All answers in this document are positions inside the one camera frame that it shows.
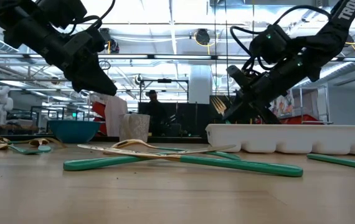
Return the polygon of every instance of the wooden table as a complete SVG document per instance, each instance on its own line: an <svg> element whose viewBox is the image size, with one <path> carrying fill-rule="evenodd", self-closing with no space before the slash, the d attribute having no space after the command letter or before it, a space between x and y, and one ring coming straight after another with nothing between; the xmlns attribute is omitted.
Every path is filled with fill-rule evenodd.
<svg viewBox="0 0 355 224"><path fill-rule="evenodd" d="M0 223L355 223L355 168L304 155L239 155L298 165L304 176L169 161L65 172L64 160L102 155L74 147L39 156L0 151Z"/></svg>

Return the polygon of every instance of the desk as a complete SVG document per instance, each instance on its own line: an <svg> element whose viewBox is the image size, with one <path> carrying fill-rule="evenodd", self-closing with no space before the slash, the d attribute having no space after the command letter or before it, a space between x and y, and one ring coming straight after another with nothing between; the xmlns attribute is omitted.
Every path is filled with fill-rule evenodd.
<svg viewBox="0 0 355 224"><path fill-rule="evenodd" d="M298 165L304 176L162 160L65 172L64 160L103 155L75 147L39 156L0 151L0 223L355 223L355 168L304 155L239 155Z"/></svg>

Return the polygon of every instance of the white robot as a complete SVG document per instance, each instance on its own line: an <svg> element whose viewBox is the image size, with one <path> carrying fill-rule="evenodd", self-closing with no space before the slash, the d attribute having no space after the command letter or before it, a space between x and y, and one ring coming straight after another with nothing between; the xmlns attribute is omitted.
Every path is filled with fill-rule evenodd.
<svg viewBox="0 0 355 224"><path fill-rule="evenodd" d="M0 86L0 125L6 124L7 112L13 109L13 99L9 97L10 87Z"/></svg>

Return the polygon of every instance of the ceiling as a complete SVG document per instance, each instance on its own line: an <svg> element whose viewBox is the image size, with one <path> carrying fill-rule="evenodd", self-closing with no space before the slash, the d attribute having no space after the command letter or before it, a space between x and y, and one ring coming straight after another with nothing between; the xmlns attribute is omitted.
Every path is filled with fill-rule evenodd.
<svg viewBox="0 0 355 224"><path fill-rule="evenodd" d="M102 15L109 7L111 0L96 1L82 0L87 8L87 15ZM103 28L110 29L110 35L120 46L120 55L124 54L168 54L168 55L228 55L246 56L247 54L235 43L227 30L230 26L236 25L246 29L264 30L267 24L273 23L287 9L294 4L312 4L313 1L274 1L257 0L256 5L247 4L241 7L215 7L210 6L213 0L116 0L112 12L103 20ZM302 35L314 35L326 24L326 18L317 14L309 13L306 9L300 9L289 13L279 23L289 33L290 37ZM78 25L76 32L86 29L92 21L87 24ZM211 38L210 47L204 47L193 39L196 30L208 29ZM353 22L350 34L355 41L355 21ZM237 32L238 38L249 47L252 35ZM2 29L0 29L0 40L2 40ZM17 53L33 53L29 49L21 47ZM346 47L339 56L355 57L355 50ZM0 78L24 78L44 79L59 77L63 78L62 72L56 67L47 66L45 61L36 60L36 64L21 62L13 58L0 58ZM191 67L194 65L208 65L212 69L214 78L214 89L227 92L226 71L228 65L241 66L244 61L225 60L150 60L150 59L107 59L112 66L106 70L107 75L116 80L120 90L137 90L135 76L141 75L148 79L171 78L187 80L191 75ZM343 62L331 62L325 70L338 66ZM345 78L352 78L351 74L342 74L335 81L326 80L317 85L334 85ZM24 82L23 87L14 85L15 88L38 89L40 94L37 97L48 99L48 96L62 96L74 101L85 101L82 95L68 91L71 89L69 82L61 82L53 85L49 82ZM230 85L230 91L238 86ZM65 91L40 91L41 89L66 89ZM164 84L154 83L147 90L167 90L160 93L164 100L185 100L187 85L176 83ZM138 93L133 96L121 91L118 95L130 103L136 101Z"/></svg>

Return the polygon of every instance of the bowl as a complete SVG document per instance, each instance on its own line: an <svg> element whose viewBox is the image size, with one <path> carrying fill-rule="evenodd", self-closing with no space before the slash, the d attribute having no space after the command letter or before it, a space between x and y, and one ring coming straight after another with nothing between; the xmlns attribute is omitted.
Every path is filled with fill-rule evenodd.
<svg viewBox="0 0 355 224"><path fill-rule="evenodd" d="M94 121L48 121L50 130L63 143L86 143L97 133L101 123Z"/></svg>

